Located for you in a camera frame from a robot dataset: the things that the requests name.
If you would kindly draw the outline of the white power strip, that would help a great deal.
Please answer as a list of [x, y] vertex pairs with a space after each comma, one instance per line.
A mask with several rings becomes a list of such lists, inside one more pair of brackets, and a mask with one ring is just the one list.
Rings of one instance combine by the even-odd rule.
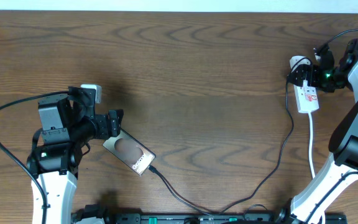
[[[297, 65], [301, 64], [313, 65], [310, 59], [304, 56], [293, 56], [290, 59], [291, 71]], [[319, 109], [318, 96], [315, 87], [307, 86], [306, 81], [303, 82], [303, 86], [298, 87], [293, 85], [295, 91], [296, 105], [299, 113], [311, 114]]]

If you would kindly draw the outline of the Galaxy S25 Ultra smartphone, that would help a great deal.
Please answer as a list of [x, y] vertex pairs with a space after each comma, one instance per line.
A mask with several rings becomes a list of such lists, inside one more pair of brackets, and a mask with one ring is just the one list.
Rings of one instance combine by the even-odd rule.
[[151, 165], [156, 155], [141, 142], [121, 129], [117, 137], [110, 137], [103, 147], [141, 176]]

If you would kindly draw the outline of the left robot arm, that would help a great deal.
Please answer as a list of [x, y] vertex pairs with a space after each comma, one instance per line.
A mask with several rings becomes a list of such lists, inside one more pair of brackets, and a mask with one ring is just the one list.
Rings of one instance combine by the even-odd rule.
[[33, 223], [70, 223], [78, 167], [92, 139], [121, 132], [123, 110], [96, 114], [101, 87], [84, 84], [38, 102], [42, 128], [33, 136], [27, 167], [33, 178]]

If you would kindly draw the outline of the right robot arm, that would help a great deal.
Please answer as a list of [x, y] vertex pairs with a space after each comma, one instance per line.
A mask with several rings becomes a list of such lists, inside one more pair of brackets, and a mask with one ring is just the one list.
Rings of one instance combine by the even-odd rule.
[[291, 198], [275, 217], [275, 223], [322, 223], [325, 210], [353, 182], [358, 180], [358, 38], [348, 42], [339, 64], [328, 44], [315, 49], [316, 65], [302, 56], [290, 59], [288, 83], [302, 89], [298, 98], [314, 100], [308, 87], [326, 93], [348, 87], [355, 105], [339, 123], [329, 140], [324, 166], [298, 195]]

